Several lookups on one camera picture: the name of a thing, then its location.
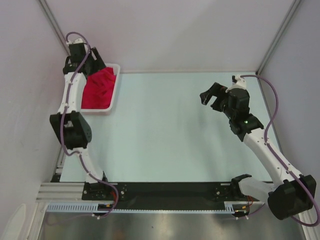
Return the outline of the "red t shirt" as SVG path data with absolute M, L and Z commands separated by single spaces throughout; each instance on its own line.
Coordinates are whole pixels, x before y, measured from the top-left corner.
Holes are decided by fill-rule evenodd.
M 86 110 L 107 109 L 111 105 L 117 75 L 112 67 L 88 76 L 83 90 L 81 108 Z

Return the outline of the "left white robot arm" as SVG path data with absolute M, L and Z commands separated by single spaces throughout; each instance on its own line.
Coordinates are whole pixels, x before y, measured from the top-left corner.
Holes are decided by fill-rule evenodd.
M 85 193 L 93 193 L 98 199 L 110 196 L 112 187 L 107 183 L 104 171 L 90 156 L 89 144 L 93 133 L 81 114 L 84 88 L 87 78 L 97 62 L 91 47 L 81 39 L 67 43 L 70 54 L 62 70 L 64 90 L 57 113 L 49 116 L 49 122 L 66 156 L 76 157 L 85 172 Z

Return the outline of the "white plastic laundry basket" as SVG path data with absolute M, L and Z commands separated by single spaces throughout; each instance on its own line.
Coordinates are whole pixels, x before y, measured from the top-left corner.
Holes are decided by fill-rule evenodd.
M 82 113 L 87 115 L 111 113 L 120 82 L 120 69 L 116 63 L 106 63 L 103 69 L 88 77 L 82 95 Z

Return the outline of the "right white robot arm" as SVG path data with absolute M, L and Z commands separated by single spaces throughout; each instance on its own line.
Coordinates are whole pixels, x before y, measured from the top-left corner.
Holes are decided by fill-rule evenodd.
M 242 201 L 247 196 L 257 199 L 279 220 L 316 206 L 316 180 L 311 175 L 303 175 L 274 148 L 265 135 L 263 124 L 250 113 L 250 95 L 245 84 L 235 83 L 227 88 L 215 82 L 199 97 L 203 105 L 207 105 L 212 97 L 216 98 L 211 108 L 226 115 L 231 131 L 256 155 L 271 177 L 272 183 L 257 180 L 249 174 L 233 178 L 230 194 L 235 200 Z

